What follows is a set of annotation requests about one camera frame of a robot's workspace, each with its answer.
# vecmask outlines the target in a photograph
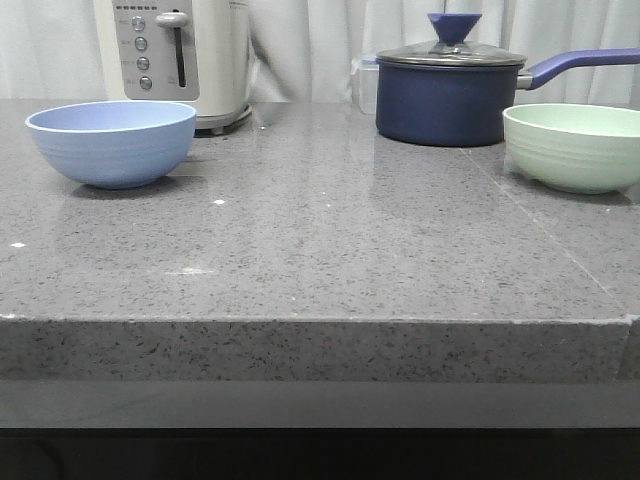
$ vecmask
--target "kitchen appliance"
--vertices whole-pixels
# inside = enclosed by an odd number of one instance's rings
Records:
[[[107,97],[186,103],[222,133],[251,110],[246,0],[94,0]]]

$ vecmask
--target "bowl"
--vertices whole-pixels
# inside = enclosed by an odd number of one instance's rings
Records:
[[[102,188],[134,188],[173,170],[189,152],[196,110],[182,103],[124,100],[68,105],[25,121],[49,164]]]
[[[640,111],[548,103],[503,119],[513,166],[552,188],[596,194],[640,181]]]

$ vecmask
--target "button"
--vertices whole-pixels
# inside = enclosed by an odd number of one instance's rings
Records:
[[[135,39],[136,50],[144,52],[147,49],[147,39],[144,37],[138,37]]]
[[[147,57],[140,57],[138,60],[136,60],[136,66],[138,67],[138,70],[149,70],[150,64],[151,62],[149,62],[149,59]]]
[[[136,32],[141,32],[142,30],[144,30],[144,27],[147,26],[147,23],[144,21],[144,18],[136,15],[131,19],[131,26]]]
[[[151,79],[149,77],[140,78],[140,87],[143,90],[151,90],[152,85],[153,83],[151,82]]]

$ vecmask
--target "blue handle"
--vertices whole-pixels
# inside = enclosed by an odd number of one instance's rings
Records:
[[[541,87],[569,68],[596,67],[599,65],[632,65],[635,63],[640,63],[640,48],[576,50],[561,53],[528,69],[533,78],[527,90]]]

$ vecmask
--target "glass lid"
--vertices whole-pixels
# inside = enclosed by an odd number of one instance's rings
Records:
[[[524,65],[527,57],[479,42],[465,42],[481,14],[429,14],[439,39],[378,53],[379,60],[435,66]]]

